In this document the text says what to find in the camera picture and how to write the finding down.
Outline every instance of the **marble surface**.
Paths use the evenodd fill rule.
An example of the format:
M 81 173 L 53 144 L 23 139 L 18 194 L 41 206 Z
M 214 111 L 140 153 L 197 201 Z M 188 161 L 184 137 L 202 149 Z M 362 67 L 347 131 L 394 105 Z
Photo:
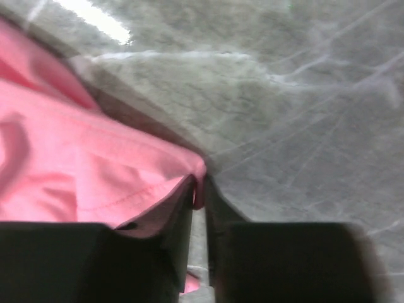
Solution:
M 0 0 L 0 13 L 111 117 L 202 153 L 250 218 L 359 224 L 404 302 L 402 0 Z M 203 224 L 197 212 L 190 268 L 206 285 Z

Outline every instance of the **black object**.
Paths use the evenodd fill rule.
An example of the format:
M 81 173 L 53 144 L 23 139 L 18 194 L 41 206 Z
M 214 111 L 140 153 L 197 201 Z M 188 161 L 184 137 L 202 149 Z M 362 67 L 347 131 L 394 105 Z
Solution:
M 117 230 L 0 223 L 0 302 L 175 303 L 184 290 L 194 179 Z M 205 180 L 218 303 L 376 302 L 361 246 L 341 223 L 250 222 Z
M 193 192 L 194 178 L 188 177 L 163 203 L 119 230 L 90 223 L 0 223 L 0 302 L 177 302 Z

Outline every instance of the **pink cloth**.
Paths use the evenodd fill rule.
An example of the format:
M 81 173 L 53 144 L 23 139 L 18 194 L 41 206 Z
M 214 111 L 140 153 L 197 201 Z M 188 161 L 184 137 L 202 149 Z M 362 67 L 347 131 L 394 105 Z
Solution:
M 109 119 L 54 56 L 1 20 L 0 45 L 0 220 L 115 228 L 185 176 L 202 180 L 200 156 Z M 197 284 L 190 276 L 187 291 Z

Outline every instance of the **floor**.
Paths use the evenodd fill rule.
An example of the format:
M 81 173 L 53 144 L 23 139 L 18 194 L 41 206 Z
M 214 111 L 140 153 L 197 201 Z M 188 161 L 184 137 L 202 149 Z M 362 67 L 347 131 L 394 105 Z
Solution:
M 348 221 L 404 303 L 402 0 L 0 0 L 111 117 L 202 153 L 254 220 Z M 190 269 L 206 285 L 195 214 Z M 204 286 L 181 302 L 214 302 Z

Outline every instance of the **marble veining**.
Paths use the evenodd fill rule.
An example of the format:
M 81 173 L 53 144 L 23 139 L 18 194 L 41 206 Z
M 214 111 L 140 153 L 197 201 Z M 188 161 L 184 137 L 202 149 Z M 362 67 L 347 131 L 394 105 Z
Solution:
M 106 113 L 202 153 L 262 221 L 348 221 L 404 303 L 401 0 L 0 0 Z M 190 269 L 213 302 L 202 212 Z

